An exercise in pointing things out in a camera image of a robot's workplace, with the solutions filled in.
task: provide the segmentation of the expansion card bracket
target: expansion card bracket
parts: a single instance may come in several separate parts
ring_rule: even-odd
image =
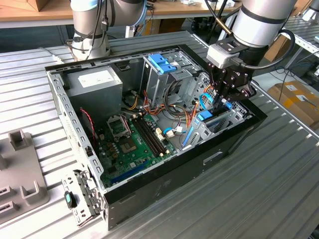
[[[88,171],[73,171],[62,180],[64,198],[78,227],[97,217],[105,208],[97,186]]]

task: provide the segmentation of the metal plate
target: metal plate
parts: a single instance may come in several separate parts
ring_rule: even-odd
[[[293,32],[298,46],[310,53],[318,53],[319,43],[315,41],[315,36],[319,36],[319,25],[317,23],[310,24],[298,16],[289,17],[284,28]]]
[[[206,57],[205,43],[188,32],[110,41],[115,54],[182,42]],[[69,57],[64,47],[50,49]],[[9,119],[0,123],[0,138],[20,127],[32,134],[50,194],[46,205],[0,225],[3,238],[307,238],[317,226],[318,140],[258,93],[252,101],[268,117],[231,157],[113,231],[101,218],[77,228],[60,182],[76,161],[45,78],[43,65],[53,60],[43,54],[48,55],[41,50],[0,54],[0,68],[9,66],[0,70],[0,119]],[[37,79],[43,83],[33,86],[30,81]]]

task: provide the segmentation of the cardboard box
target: cardboard box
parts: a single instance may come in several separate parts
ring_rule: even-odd
[[[268,93],[279,100],[282,84],[275,84]],[[286,82],[280,103],[313,130],[319,128],[319,97],[299,81]]]
[[[308,6],[311,4],[309,0],[298,0],[295,4],[294,10],[291,13],[291,16],[296,16],[300,12],[304,12],[307,10]],[[274,61],[281,57],[289,48],[290,40],[284,36],[280,36],[277,38],[275,43],[269,48],[267,51],[265,58],[270,62]]]
[[[30,11],[41,11],[49,0],[0,0],[0,5],[21,8]]]

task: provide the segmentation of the wooden table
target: wooden table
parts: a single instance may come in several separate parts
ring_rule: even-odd
[[[194,6],[186,6],[179,1],[157,1],[154,6],[154,19],[211,16],[205,3],[197,2]],[[234,8],[227,8],[224,13]],[[147,19],[150,17],[151,13],[148,11]],[[51,0],[41,12],[0,6],[0,28],[68,24],[73,24],[69,0]]]

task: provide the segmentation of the blue pcie slot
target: blue pcie slot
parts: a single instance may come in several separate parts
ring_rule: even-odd
[[[142,169],[145,168],[146,163],[147,163],[147,161],[145,161],[143,164],[140,164],[139,166],[136,166],[135,168],[132,168],[130,171],[127,171],[126,173],[123,173],[120,176],[117,176],[117,177],[111,179],[111,183],[113,184],[116,182],[123,181],[124,179],[134,175],[135,173],[138,173],[139,171],[141,171]]]

